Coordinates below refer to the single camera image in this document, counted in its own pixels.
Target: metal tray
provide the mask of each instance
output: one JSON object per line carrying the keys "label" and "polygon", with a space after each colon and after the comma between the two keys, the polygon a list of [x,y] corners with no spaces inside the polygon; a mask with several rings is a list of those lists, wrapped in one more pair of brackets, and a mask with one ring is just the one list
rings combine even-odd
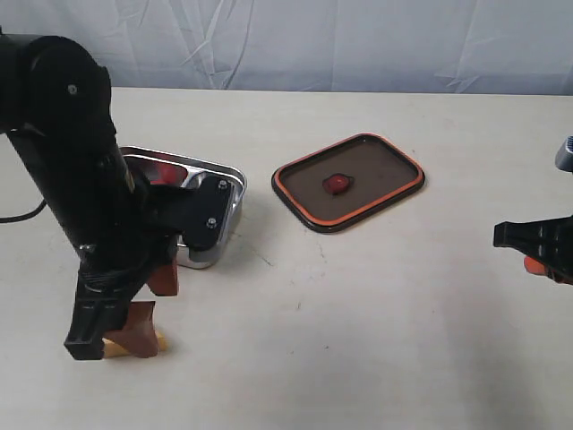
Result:
{"label": "metal tray", "polygon": [[217,262],[223,254],[227,240],[231,232],[241,218],[243,208],[243,196],[247,187],[247,179],[243,172],[236,168],[211,163],[201,159],[192,159],[183,155],[170,154],[159,150],[147,150],[135,146],[124,146],[120,151],[130,164],[135,163],[145,176],[153,181],[158,177],[159,172],[170,169],[172,172],[171,185],[187,188],[199,186],[201,180],[206,175],[219,176],[221,180],[229,182],[233,186],[233,200],[229,212],[225,217],[223,228],[220,230],[217,244],[204,252],[190,251],[187,246],[179,240],[177,244],[177,264],[192,269],[205,269]]}

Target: white curtain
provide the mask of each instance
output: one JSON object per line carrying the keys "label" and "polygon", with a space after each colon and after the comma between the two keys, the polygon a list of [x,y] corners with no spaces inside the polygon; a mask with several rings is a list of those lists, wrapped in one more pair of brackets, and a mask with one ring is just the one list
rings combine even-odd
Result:
{"label": "white curtain", "polygon": [[0,0],[114,85],[573,93],[571,0]]}

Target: black cable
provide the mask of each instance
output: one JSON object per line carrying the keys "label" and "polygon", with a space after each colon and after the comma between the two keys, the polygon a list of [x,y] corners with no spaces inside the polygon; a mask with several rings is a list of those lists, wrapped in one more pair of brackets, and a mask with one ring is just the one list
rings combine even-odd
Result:
{"label": "black cable", "polygon": [[39,206],[32,212],[28,212],[28,213],[24,213],[23,215],[18,215],[16,217],[5,217],[5,218],[0,218],[0,224],[9,224],[11,222],[20,222],[20,221],[25,221],[27,219],[32,219],[34,218],[36,215],[38,215],[40,212],[42,212],[42,210],[46,207],[46,201],[42,200],[42,203],[39,204]]}

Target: white table surface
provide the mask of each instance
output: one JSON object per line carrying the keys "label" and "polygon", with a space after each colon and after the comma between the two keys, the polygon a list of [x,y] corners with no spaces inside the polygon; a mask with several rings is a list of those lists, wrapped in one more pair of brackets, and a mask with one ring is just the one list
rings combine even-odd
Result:
{"label": "white table surface", "polygon": [[[0,428],[573,426],[573,287],[492,247],[498,222],[573,211],[553,167],[573,99],[115,89],[112,105],[120,145],[242,169],[243,219],[216,266],[181,269],[179,297],[158,300],[169,352],[83,363],[62,346],[78,263],[52,214],[0,226]],[[271,174],[361,132],[427,186],[313,233]],[[0,143],[2,216],[30,210],[38,191]]]}

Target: wooden block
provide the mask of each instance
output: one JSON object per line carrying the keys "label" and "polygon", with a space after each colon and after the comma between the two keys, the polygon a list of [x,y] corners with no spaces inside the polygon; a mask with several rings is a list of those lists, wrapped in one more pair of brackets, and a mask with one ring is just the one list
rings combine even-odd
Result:
{"label": "wooden block", "polygon": [[[167,339],[161,331],[155,330],[155,335],[158,337],[159,351],[165,351],[168,348]],[[104,358],[125,357],[131,354],[125,349],[117,345],[115,342],[104,338]]]}

